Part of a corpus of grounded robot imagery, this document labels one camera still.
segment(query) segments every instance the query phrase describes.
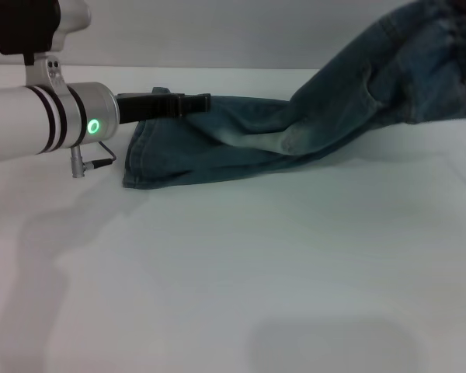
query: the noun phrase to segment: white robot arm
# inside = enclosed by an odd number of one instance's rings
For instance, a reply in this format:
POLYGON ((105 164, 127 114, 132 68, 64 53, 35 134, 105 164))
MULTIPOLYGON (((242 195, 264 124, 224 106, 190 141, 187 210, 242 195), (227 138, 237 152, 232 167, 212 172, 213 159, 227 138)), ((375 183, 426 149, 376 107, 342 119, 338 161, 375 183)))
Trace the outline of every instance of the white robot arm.
POLYGON ((22 54, 26 66, 26 86, 0 89, 0 161, 70 148, 73 177, 83 177, 112 160, 84 163, 80 145, 111 138, 120 124, 210 109, 210 95, 117 99, 100 83, 66 84, 49 52, 90 20, 82 0, 0 0, 0 51, 22 54))

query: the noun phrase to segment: denim fabric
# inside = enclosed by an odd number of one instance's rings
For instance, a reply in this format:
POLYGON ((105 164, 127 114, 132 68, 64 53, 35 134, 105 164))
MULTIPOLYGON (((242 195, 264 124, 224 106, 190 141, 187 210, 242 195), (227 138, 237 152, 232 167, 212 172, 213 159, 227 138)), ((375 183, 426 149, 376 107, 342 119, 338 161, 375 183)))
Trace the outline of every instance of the denim fabric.
POLYGON ((213 97, 210 113, 140 122, 123 184, 239 179, 321 159, 371 129, 459 118, 466 15, 449 0, 420 0, 370 26, 290 101, 213 97))

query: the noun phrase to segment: white table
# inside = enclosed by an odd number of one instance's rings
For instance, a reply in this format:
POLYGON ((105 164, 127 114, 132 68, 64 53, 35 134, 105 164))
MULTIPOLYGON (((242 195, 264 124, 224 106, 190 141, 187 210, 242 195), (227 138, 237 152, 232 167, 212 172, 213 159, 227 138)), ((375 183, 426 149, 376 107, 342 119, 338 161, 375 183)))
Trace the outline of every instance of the white table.
MULTIPOLYGON (((114 92, 274 98, 311 73, 66 69, 114 92)), ((148 192, 121 186, 133 128, 83 180, 68 151, 0 164, 0 372, 466 373, 466 123, 148 192)))

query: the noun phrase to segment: green led light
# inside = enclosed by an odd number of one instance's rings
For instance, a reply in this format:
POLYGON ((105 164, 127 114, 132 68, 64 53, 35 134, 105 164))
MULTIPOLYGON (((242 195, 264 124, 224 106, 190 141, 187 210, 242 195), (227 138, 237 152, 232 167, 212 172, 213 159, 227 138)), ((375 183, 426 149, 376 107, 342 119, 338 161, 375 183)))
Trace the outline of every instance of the green led light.
POLYGON ((100 122, 97 119, 90 120, 88 123, 88 133, 89 134, 96 134, 100 129, 100 122))

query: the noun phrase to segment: blue jeans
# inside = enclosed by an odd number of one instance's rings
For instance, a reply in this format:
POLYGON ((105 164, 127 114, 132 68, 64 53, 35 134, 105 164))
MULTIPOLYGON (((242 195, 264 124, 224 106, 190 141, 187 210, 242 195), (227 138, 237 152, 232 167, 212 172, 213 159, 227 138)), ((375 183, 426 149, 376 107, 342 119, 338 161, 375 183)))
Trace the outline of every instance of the blue jeans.
POLYGON ((213 97, 210 113, 140 122, 123 184, 239 179, 321 159, 372 129, 460 118, 466 15, 419 0, 370 26, 290 101, 213 97))

